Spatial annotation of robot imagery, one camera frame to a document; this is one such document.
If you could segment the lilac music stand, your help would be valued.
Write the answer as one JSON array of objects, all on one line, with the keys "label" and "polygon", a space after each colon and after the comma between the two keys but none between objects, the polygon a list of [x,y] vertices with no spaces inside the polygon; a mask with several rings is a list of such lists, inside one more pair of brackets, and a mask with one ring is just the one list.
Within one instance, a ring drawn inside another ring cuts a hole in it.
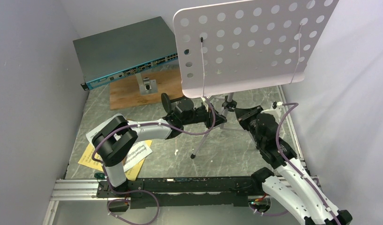
[{"label": "lilac music stand", "polygon": [[173,16],[182,92],[199,98],[298,83],[336,0],[240,0]]}]

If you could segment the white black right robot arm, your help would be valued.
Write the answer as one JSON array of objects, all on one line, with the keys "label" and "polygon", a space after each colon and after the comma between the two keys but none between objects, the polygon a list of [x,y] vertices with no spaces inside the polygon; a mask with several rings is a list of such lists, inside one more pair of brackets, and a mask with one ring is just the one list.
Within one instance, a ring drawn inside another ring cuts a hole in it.
[{"label": "white black right robot arm", "polygon": [[263,110],[257,106],[235,109],[237,121],[247,131],[262,158],[291,186],[287,188],[279,177],[264,167],[251,175],[251,189],[268,194],[278,201],[301,225],[348,225],[353,217],[340,210],[319,189],[304,169],[293,148],[280,138],[280,128],[286,116],[276,121],[276,108]]}]

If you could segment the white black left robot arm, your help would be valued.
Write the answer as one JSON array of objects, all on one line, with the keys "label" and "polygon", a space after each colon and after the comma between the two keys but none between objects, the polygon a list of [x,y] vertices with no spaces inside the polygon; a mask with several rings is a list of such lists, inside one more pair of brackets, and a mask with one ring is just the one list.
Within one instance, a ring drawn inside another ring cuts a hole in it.
[{"label": "white black left robot arm", "polygon": [[189,98],[171,100],[166,93],[161,94],[161,101],[166,112],[161,119],[137,122],[126,120],[122,115],[115,116],[92,138],[96,153],[103,161],[109,191],[116,197],[127,192],[128,181],[122,162],[134,144],[175,138],[185,132],[185,125],[203,123],[211,130],[227,121],[210,103],[195,107]]}]

